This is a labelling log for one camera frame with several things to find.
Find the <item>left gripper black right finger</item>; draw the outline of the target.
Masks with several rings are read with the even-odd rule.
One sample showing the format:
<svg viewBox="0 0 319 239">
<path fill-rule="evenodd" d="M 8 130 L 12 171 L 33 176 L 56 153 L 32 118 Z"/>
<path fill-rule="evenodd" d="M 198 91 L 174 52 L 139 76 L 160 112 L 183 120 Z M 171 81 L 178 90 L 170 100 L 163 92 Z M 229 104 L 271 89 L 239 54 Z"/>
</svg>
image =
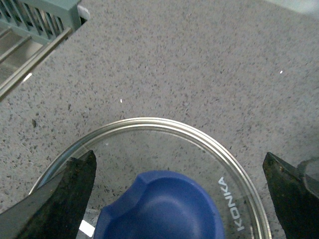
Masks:
<svg viewBox="0 0 319 239">
<path fill-rule="evenodd" d="M 267 152 L 263 170 L 275 213 L 288 239 L 319 237 L 319 159 L 294 167 Z"/>
</svg>

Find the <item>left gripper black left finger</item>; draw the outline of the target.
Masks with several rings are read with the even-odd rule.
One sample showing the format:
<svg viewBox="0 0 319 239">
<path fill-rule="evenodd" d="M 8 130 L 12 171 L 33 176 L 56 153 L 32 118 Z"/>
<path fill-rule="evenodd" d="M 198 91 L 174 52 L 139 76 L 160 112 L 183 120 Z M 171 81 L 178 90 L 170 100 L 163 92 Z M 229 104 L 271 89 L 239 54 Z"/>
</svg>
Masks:
<svg viewBox="0 0 319 239">
<path fill-rule="evenodd" d="M 70 158 L 65 168 L 35 192 L 0 215 L 2 239 L 74 239 L 84 217 L 96 176 L 89 150 Z"/>
</svg>

